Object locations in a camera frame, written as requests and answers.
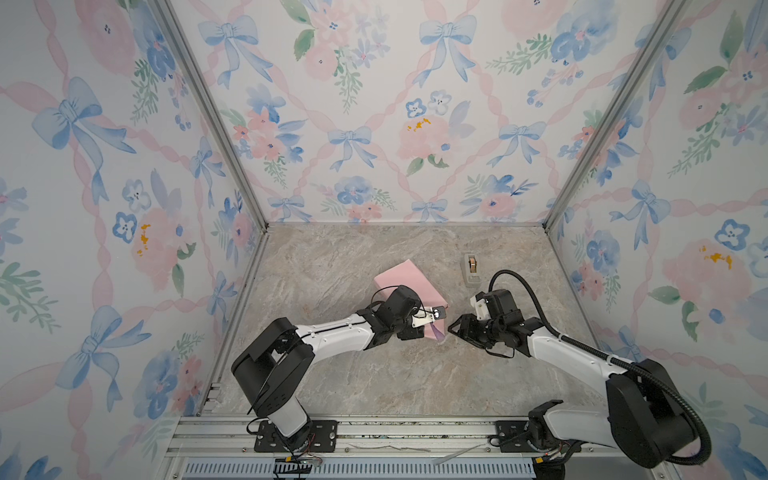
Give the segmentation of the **purple pink wrapping paper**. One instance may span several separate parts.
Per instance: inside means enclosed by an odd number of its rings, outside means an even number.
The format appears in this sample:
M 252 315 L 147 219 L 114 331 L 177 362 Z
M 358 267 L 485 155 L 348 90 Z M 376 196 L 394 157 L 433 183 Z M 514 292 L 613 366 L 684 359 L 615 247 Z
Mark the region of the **purple pink wrapping paper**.
M 436 307 L 447 309 L 449 306 L 446 298 L 411 260 L 401 262 L 376 275 L 374 283 L 378 289 L 388 288 L 381 292 L 384 299 L 394 290 L 394 286 L 405 285 L 419 295 L 427 309 Z

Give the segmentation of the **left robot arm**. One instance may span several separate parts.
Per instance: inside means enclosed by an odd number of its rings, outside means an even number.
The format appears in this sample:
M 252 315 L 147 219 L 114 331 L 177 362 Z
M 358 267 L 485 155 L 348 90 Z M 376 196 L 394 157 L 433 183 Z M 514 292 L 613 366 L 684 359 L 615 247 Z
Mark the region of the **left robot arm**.
M 395 337 L 421 339 L 425 327 L 446 318 L 446 307 L 428 306 L 408 286 L 388 288 L 384 300 L 372 302 L 336 321 L 295 325 L 273 320 L 233 361 L 231 373 L 258 420 L 267 420 L 283 448 L 294 452 L 308 445 L 313 421 L 296 390 L 316 362 L 365 351 Z

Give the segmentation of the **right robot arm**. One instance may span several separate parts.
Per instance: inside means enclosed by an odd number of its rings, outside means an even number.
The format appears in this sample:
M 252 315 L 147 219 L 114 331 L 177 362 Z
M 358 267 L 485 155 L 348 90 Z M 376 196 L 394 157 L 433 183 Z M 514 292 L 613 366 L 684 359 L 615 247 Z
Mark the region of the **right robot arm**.
M 448 331 L 487 353 L 502 344 L 554 366 L 602 398 L 599 407 L 549 400 L 529 411 L 524 433 L 494 439 L 498 448 L 527 443 L 537 451 L 549 452 L 565 444 L 574 451 L 583 444 L 596 444 L 617 449 L 644 468 L 664 462 L 701 465 L 712 455 L 713 442 L 704 421 L 657 362 L 637 363 L 608 354 L 536 317 L 479 319 L 466 314 Z

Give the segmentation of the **grey tape dispenser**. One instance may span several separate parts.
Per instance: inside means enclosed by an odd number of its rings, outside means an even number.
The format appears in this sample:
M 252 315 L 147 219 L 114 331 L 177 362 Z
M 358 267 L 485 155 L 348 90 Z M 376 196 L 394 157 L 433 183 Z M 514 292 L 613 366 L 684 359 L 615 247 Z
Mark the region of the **grey tape dispenser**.
M 462 261 L 462 274 L 467 286 L 478 286 L 482 278 L 478 269 L 478 260 L 475 254 L 465 254 Z

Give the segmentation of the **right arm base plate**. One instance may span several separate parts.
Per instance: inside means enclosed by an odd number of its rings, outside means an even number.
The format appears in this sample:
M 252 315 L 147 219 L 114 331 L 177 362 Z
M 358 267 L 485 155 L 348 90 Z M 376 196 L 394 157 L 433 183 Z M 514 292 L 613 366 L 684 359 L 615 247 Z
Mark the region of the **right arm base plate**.
M 502 453 L 565 454 L 575 440 L 557 439 L 542 423 L 530 420 L 500 420 L 488 443 Z

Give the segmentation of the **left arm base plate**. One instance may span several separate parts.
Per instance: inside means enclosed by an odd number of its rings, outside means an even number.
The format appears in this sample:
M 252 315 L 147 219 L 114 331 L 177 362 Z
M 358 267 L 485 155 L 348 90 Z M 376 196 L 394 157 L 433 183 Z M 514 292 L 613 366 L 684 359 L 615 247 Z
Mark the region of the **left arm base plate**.
M 285 436 L 269 420 L 262 421 L 255 436 L 256 453 L 333 453 L 338 438 L 339 423 L 335 420 L 310 420 L 291 436 Z

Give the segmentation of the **aluminium frame rail front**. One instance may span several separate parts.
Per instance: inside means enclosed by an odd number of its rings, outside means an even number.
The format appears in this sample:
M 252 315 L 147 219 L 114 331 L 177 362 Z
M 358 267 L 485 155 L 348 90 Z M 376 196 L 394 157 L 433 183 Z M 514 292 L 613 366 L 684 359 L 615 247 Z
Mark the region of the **aluminium frame rail front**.
M 442 458 L 498 457 L 504 454 L 489 443 L 496 433 L 492 416 L 365 416 L 320 415 L 314 420 L 334 420 L 334 457 Z M 165 456 L 256 457 L 260 424 L 246 416 L 206 415 L 179 421 Z

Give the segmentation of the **right aluminium corner post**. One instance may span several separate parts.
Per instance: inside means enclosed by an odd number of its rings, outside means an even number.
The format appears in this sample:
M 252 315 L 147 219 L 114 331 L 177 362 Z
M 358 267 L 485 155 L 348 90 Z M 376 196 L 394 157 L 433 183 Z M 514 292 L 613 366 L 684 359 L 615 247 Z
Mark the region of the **right aluminium corner post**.
M 563 189 L 556 196 L 556 201 L 543 222 L 543 228 L 547 234 L 565 216 L 564 212 L 568 203 L 576 193 L 582 178 L 588 173 L 592 162 L 608 141 L 622 115 L 629 108 L 640 84 L 650 74 L 653 65 L 674 33 L 676 26 L 680 22 L 680 17 L 688 5 L 689 1 L 685 0 L 665 1 L 662 4 L 657 20 L 646 37 L 645 45 L 639 49 L 638 54 L 626 72 L 625 80 L 616 90 L 608 104 L 604 116 L 596 129 L 595 137 L 587 143 L 583 154 L 567 177 Z

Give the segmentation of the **aluminium corner post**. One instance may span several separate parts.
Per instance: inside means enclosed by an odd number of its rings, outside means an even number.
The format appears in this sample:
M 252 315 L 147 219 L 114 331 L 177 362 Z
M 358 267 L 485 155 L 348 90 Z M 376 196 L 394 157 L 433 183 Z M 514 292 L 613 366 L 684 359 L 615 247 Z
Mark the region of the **aluminium corner post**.
M 646 37 L 645 45 L 639 49 L 638 54 L 626 72 L 625 80 L 616 90 L 608 104 L 604 116 L 596 129 L 595 137 L 587 143 L 583 154 L 567 177 L 563 189 L 556 196 L 556 201 L 543 222 L 543 228 L 547 234 L 565 216 L 564 212 L 568 203 L 576 193 L 582 178 L 588 173 L 592 162 L 608 141 L 622 115 L 629 108 L 640 84 L 650 74 L 653 65 L 674 33 L 676 26 L 680 22 L 680 17 L 688 5 L 689 1 L 685 0 L 665 1 L 662 4 L 657 20 Z
M 243 195 L 248 211 L 253 215 L 258 225 L 258 231 L 261 234 L 266 234 L 268 222 L 249 182 L 247 171 L 235 152 L 232 141 L 225 132 L 224 122 L 218 112 L 217 105 L 205 82 L 203 72 L 195 59 L 183 28 L 178 21 L 172 3 L 166 0 L 149 0 L 148 5 L 155 15 L 161 30 L 168 38 L 170 49 L 180 63 L 182 73 L 189 83 L 192 96 L 201 110 L 203 119 L 210 129 L 216 145 L 223 155 L 224 162 L 234 176 L 236 186 Z

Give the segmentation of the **left aluminium corner post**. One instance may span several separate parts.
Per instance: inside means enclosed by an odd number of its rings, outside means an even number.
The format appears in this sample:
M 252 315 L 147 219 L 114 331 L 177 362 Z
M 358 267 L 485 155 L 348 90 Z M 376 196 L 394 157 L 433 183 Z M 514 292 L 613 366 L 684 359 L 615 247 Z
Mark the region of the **left aluminium corner post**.
M 261 234 L 266 234 L 268 222 L 249 182 L 247 171 L 235 152 L 232 141 L 225 132 L 224 122 L 218 112 L 217 105 L 205 82 L 203 72 L 195 59 L 183 28 L 178 21 L 172 3 L 166 0 L 149 0 L 148 5 L 155 15 L 161 30 L 168 38 L 170 49 L 180 63 L 182 73 L 189 83 L 192 96 L 201 110 L 203 119 L 210 129 L 216 145 L 223 155 L 224 162 L 234 176 L 236 186 L 243 195 L 248 211 L 253 215 L 258 225 L 258 231 Z

